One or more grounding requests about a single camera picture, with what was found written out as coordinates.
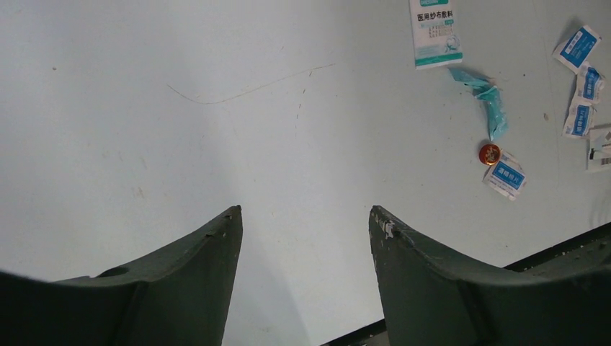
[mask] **green label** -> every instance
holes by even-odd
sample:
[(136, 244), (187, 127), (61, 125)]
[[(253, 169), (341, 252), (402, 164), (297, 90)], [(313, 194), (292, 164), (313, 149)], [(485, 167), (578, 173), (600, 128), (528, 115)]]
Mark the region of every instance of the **green label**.
[(420, 0), (420, 6), (447, 5), (449, 0)]

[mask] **white tabletop surface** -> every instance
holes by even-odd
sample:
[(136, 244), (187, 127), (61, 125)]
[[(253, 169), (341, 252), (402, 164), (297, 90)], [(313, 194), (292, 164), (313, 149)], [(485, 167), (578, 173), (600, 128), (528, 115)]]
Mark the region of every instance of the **white tabletop surface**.
[[(468, 88), (415, 70), (407, 0), (5, 0), (0, 268), (98, 275), (241, 204), (224, 344), (340, 337), (383, 318), (374, 204), (493, 265), (611, 221), (611, 174), (560, 136), (575, 77), (551, 58), (580, 22), (611, 39), (610, 15), (455, 0), (464, 63), (502, 88), (499, 145), (529, 180), (510, 202), (481, 182)], [(611, 75), (610, 56), (603, 41), (590, 62)], [(610, 105), (606, 90), (598, 123)]]

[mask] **small round object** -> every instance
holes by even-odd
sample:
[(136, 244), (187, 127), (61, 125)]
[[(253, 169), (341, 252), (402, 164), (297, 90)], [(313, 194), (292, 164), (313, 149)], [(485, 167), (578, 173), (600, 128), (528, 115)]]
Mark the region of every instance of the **small round object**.
[(486, 144), (479, 151), (479, 161), (492, 166), (501, 160), (501, 148), (496, 144)]

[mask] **crumpled teal plastic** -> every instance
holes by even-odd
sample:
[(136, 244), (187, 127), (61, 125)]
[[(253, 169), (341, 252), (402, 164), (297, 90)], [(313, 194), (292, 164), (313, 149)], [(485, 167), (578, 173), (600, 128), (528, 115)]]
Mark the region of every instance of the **crumpled teal plastic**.
[(449, 68), (455, 81), (473, 88), (473, 95), (476, 99), (483, 101), (488, 115), (488, 132), (491, 141), (495, 141), (503, 136), (509, 125), (507, 116), (501, 100), (501, 92), (496, 85), (490, 83), (487, 78), (474, 76), (461, 68)]

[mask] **green stripe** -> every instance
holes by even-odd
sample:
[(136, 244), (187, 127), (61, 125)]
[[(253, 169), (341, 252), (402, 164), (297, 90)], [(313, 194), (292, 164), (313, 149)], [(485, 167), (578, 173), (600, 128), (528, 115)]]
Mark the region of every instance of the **green stripe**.
[(416, 66), (430, 65), (432, 63), (443, 63), (444, 61), (462, 59), (462, 53), (447, 54), (445, 56), (432, 56), (430, 58), (416, 59)]

